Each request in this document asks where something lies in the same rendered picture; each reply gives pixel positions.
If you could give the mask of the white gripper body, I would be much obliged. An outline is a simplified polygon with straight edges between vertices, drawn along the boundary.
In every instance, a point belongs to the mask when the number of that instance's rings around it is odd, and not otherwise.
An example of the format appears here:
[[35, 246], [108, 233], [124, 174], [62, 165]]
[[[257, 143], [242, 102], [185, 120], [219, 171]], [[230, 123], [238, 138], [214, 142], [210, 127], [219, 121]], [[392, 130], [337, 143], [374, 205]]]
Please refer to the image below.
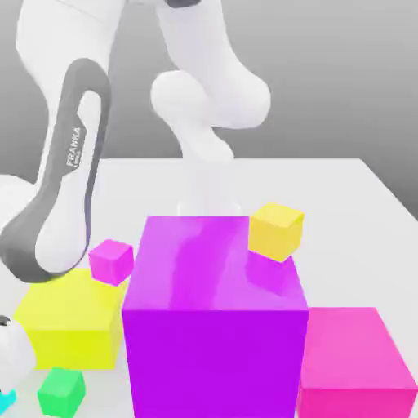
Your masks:
[[30, 339], [18, 322], [0, 325], [0, 390], [9, 393], [35, 368]]

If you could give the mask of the small cyan cube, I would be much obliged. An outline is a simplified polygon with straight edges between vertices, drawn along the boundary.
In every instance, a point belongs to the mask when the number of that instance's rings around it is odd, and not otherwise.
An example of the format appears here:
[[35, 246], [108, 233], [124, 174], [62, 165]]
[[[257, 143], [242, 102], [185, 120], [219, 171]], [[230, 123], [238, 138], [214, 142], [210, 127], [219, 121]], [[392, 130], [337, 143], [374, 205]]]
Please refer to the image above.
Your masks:
[[0, 390], [0, 416], [16, 401], [16, 391], [13, 389], [8, 393]]

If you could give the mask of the small green cube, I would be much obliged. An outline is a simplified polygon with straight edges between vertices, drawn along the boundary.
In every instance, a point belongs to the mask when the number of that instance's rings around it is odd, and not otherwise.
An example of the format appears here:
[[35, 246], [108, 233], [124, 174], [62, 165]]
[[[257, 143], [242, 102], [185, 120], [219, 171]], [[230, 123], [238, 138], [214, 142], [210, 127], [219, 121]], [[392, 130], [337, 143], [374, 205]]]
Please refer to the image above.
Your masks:
[[81, 371], [52, 368], [38, 390], [38, 401], [46, 416], [73, 418], [85, 395]]

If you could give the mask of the small magenta cube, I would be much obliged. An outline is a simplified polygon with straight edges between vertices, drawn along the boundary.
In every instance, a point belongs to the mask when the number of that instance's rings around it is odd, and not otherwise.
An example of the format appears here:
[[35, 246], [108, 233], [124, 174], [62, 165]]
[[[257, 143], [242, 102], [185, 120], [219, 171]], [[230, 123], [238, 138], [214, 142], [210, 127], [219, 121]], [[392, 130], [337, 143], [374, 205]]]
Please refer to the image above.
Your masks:
[[133, 270], [132, 245], [107, 239], [88, 253], [91, 276], [100, 282], [118, 286]]

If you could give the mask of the small orange cube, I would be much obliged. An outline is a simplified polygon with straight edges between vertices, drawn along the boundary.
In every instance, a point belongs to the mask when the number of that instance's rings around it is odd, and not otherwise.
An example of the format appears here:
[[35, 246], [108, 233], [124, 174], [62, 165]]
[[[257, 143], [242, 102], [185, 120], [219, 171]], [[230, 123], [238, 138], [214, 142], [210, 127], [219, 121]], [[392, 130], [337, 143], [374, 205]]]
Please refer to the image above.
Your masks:
[[277, 262], [300, 246], [304, 213], [274, 202], [249, 216], [248, 249]]

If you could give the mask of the large yellow box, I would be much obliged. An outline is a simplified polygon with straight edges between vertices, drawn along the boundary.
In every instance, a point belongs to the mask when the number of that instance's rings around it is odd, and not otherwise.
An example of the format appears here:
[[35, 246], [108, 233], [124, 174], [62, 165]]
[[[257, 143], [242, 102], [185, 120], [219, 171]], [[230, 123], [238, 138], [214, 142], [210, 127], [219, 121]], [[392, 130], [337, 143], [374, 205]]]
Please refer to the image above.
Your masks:
[[13, 318], [26, 330], [38, 370], [114, 368], [121, 345], [122, 303], [128, 281], [112, 286], [89, 269], [73, 269], [32, 284]]

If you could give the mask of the large purple box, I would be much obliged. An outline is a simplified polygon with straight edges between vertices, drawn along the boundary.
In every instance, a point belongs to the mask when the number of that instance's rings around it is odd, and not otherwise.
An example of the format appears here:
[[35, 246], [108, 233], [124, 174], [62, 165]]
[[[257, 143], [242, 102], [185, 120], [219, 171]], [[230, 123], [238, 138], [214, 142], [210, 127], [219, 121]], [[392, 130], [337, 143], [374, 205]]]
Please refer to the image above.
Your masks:
[[135, 418], [293, 418], [309, 310], [245, 216], [150, 216], [122, 307]]

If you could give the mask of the large pink box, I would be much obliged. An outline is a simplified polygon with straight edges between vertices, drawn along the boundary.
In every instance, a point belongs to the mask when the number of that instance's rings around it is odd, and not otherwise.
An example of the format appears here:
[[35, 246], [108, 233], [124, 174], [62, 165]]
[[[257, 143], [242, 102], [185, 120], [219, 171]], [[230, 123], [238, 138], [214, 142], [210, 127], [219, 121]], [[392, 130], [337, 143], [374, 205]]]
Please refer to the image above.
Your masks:
[[298, 418], [411, 418], [417, 395], [376, 309], [310, 309]]

